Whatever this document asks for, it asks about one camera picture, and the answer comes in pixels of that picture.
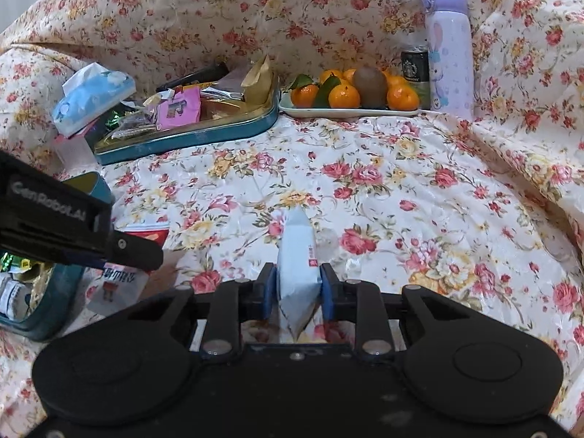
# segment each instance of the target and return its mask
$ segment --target white plate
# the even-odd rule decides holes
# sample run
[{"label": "white plate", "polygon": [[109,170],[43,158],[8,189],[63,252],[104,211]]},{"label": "white plate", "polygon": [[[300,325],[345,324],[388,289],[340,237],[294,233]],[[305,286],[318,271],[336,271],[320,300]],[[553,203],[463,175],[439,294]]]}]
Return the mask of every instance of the white plate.
[{"label": "white plate", "polygon": [[402,112],[400,110],[369,110],[366,108],[294,108],[290,92],[282,92],[280,110],[294,118],[356,118],[359,116],[416,116],[420,110]]}]

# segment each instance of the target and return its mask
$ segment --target tray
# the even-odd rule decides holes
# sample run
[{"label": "tray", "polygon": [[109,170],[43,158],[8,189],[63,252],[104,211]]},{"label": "tray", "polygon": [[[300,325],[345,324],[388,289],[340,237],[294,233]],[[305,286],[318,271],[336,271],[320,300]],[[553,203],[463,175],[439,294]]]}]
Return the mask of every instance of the tray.
[{"label": "tray", "polygon": [[359,116],[416,116],[420,109],[402,112],[400,110],[369,110],[366,108],[295,108],[290,100],[290,92],[282,91],[280,110],[294,118],[355,118]]},{"label": "tray", "polygon": [[[270,95],[263,105],[249,105],[238,100],[201,98],[199,123],[155,131],[131,139],[112,139],[107,136],[95,145],[95,158],[100,165],[111,165],[188,146],[254,137],[271,128],[276,122],[279,97],[280,84],[278,77],[274,75]],[[218,110],[227,116],[212,119],[208,115]]]}]

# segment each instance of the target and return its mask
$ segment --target snack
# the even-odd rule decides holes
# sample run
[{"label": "snack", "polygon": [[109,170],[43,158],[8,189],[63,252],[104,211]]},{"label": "snack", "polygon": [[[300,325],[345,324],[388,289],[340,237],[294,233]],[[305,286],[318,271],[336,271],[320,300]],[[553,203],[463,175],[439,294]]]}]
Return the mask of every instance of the snack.
[{"label": "snack", "polygon": [[[161,247],[168,236],[169,224],[161,222],[154,225],[131,225],[123,230],[128,234],[155,241]],[[146,286],[150,272],[106,263],[101,274],[102,283],[95,289],[87,308],[94,313],[109,316],[138,301]]]},{"label": "snack", "polygon": [[257,61],[243,79],[241,83],[243,99],[248,104],[264,104],[270,95],[272,79],[273,71],[270,66],[270,58],[266,56]]},{"label": "snack", "polygon": [[314,231],[303,209],[296,206],[284,224],[277,263],[280,313],[295,341],[310,320],[321,283]]},{"label": "snack", "polygon": [[134,112],[119,119],[119,127],[112,132],[112,140],[135,137],[154,131],[156,126],[144,112]]},{"label": "snack", "polygon": [[168,130],[198,123],[201,116],[201,96],[197,86],[174,92],[174,96],[158,106],[156,130]]},{"label": "snack", "polygon": [[249,65],[235,68],[217,82],[213,82],[208,87],[201,89],[201,97],[242,100],[243,89],[241,88],[241,83],[249,70]]}]

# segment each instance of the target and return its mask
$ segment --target mandarin orange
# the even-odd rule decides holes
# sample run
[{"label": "mandarin orange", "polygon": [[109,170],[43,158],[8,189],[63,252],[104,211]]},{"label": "mandarin orange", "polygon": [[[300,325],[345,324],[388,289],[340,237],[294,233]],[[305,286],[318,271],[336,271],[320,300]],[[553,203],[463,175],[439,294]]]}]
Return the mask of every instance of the mandarin orange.
[{"label": "mandarin orange", "polygon": [[403,76],[396,76],[392,74],[388,70],[382,71],[383,75],[385,76],[385,80],[387,81],[387,87],[400,85],[400,84],[408,84],[408,81],[404,79]]},{"label": "mandarin orange", "polygon": [[312,108],[317,93],[318,86],[316,84],[309,84],[290,92],[290,100],[296,108]]},{"label": "mandarin orange", "polygon": [[345,72],[343,72],[343,79],[348,81],[349,84],[353,85],[353,74],[355,74],[356,70],[357,69],[347,69]]},{"label": "mandarin orange", "polygon": [[359,108],[361,96],[352,85],[340,84],[331,90],[328,101],[331,108]]},{"label": "mandarin orange", "polygon": [[420,98],[409,84],[396,84],[389,87],[387,91],[387,105],[392,110],[417,110],[420,106]]},{"label": "mandarin orange", "polygon": [[343,78],[343,73],[341,71],[339,71],[338,69],[329,69],[329,70],[325,70],[322,72],[322,74],[320,75],[320,77],[318,78],[318,81],[321,84],[325,83],[325,80],[331,76],[336,76],[338,78]]}]

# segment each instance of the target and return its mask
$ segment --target small bottle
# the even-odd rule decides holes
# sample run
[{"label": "small bottle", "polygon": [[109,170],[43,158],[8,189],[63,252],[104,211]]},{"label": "small bottle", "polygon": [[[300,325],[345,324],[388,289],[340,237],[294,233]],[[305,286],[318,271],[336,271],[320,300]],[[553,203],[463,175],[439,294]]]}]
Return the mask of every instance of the small bottle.
[{"label": "small bottle", "polygon": [[426,14],[431,109],[472,119],[474,70],[466,0],[422,0]]}]

